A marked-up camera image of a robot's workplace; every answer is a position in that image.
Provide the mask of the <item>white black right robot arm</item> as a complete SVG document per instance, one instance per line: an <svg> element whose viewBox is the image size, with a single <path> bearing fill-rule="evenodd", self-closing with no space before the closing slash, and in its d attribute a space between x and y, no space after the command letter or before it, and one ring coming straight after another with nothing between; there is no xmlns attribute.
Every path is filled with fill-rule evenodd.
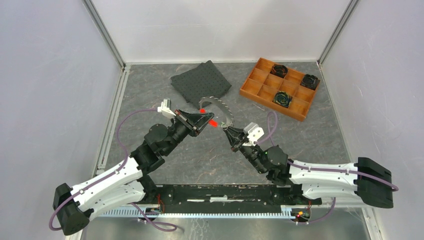
<svg viewBox="0 0 424 240"><path fill-rule="evenodd" d="M364 204L391 209L393 192L392 173L368 157L343 164L318 164L290 159L278 146L266 150L258 145L264 135L259 126L223 129L231 150L240 152L259 174L277 186L290 186L289 199L295 204L322 198L352 198Z"/></svg>

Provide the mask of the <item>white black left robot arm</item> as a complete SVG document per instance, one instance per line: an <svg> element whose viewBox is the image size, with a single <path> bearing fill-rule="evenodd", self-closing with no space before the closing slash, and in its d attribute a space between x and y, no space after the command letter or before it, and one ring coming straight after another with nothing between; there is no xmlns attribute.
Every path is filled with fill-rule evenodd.
<svg viewBox="0 0 424 240"><path fill-rule="evenodd" d="M123 160L115 166L79 184L63 183L55 189L54 212L49 220L52 231L70 236L116 207L156 200L156 185L149 173L163 165L164 157L187 136L197 137L215 116L212 112L189 113L162 107L158 111L170 119L170 126L154 124L142 144L131 153L125 149Z"/></svg>

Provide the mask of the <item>large metal keyring red grip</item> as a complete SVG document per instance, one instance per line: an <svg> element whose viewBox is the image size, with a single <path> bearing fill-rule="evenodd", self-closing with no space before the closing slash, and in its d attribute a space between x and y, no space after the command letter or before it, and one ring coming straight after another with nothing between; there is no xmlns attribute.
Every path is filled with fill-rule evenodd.
<svg viewBox="0 0 424 240"><path fill-rule="evenodd" d="M229 127L234 126L234 115L230 111L230 108L227 104L225 104L221 99L215 97L215 96L206 96L202 97L199 101L199 107L202 109L204 104L211 103L215 106L217 106L224 114L226 120L224 124L228 125Z"/></svg>

